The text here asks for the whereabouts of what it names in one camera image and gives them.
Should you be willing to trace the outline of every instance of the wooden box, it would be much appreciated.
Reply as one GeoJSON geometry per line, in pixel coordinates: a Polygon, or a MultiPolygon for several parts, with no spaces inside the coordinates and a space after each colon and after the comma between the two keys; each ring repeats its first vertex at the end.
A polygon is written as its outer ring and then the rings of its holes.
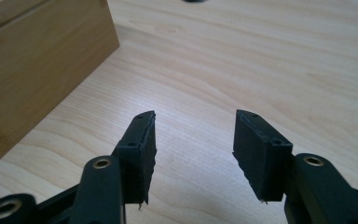
{"type": "Polygon", "coordinates": [[[0,1],[0,158],[117,47],[106,0],[0,1]]]}

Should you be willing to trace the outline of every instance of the screw hole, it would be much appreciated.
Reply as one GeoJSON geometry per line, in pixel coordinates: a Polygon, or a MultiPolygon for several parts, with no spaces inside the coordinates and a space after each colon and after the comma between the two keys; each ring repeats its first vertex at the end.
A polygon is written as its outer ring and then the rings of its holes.
{"type": "Polygon", "coordinates": [[[324,162],[316,157],[304,157],[304,161],[313,166],[324,166],[324,162]]]}
{"type": "Polygon", "coordinates": [[[0,219],[9,217],[21,208],[22,202],[19,199],[11,199],[0,203],[0,219]]]}
{"type": "Polygon", "coordinates": [[[95,168],[95,169],[103,169],[107,166],[109,166],[112,162],[108,159],[100,159],[98,161],[95,161],[92,166],[95,168]]]}

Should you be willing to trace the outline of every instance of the wooden table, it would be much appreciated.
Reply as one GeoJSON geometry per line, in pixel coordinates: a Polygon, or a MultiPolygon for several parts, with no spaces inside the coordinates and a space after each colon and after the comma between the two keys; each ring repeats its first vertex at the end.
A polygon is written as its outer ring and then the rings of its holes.
{"type": "Polygon", "coordinates": [[[0,160],[0,197],[40,203],[72,187],[155,110],[150,203],[127,206],[129,224],[285,223],[283,203],[259,202],[231,154],[237,108],[358,189],[358,0],[109,5],[120,48],[0,160]]]}

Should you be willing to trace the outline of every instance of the wood grain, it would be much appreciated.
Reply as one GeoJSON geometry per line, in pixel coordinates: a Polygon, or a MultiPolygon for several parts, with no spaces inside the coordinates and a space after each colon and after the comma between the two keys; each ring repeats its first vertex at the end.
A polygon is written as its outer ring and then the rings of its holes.
{"type": "Polygon", "coordinates": [[[102,3],[45,1],[0,25],[0,158],[118,47],[102,3]]]}
{"type": "Polygon", "coordinates": [[[48,0],[0,1],[0,27],[48,0]]]}
{"type": "Polygon", "coordinates": [[[130,224],[287,223],[231,154],[237,108],[358,188],[358,0],[109,4],[120,48],[0,160],[0,197],[72,187],[151,109],[157,165],[130,224]]]}

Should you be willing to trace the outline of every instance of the black plastic part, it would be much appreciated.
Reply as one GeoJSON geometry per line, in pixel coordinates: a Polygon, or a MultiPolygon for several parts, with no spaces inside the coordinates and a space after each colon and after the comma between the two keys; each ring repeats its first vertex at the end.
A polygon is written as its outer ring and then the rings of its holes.
{"type": "Polygon", "coordinates": [[[290,200],[286,199],[284,203],[284,213],[286,214],[286,219],[288,224],[310,224],[312,220],[310,219],[310,214],[307,212],[305,204],[293,203],[290,200]]]}
{"type": "Polygon", "coordinates": [[[258,200],[281,201],[293,145],[257,114],[237,110],[234,152],[258,200]]]}
{"type": "Polygon", "coordinates": [[[120,160],[124,203],[148,203],[157,153],[155,119],[154,111],[136,116],[112,153],[120,160]]]}
{"type": "Polygon", "coordinates": [[[358,192],[330,161],[298,154],[293,178],[312,223],[358,223],[358,192]]]}
{"type": "Polygon", "coordinates": [[[73,186],[54,197],[45,200],[37,206],[38,223],[64,224],[68,223],[72,205],[75,200],[77,186],[73,186]]]}
{"type": "Polygon", "coordinates": [[[125,223],[123,207],[118,159],[102,156],[87,162],[69,223],[125,223]]]}
{"type": "Polygon", "coordinates": [[[36,203],[29,194],[12,194],[0,199],[0,224],[37,223],[36,203]]]}

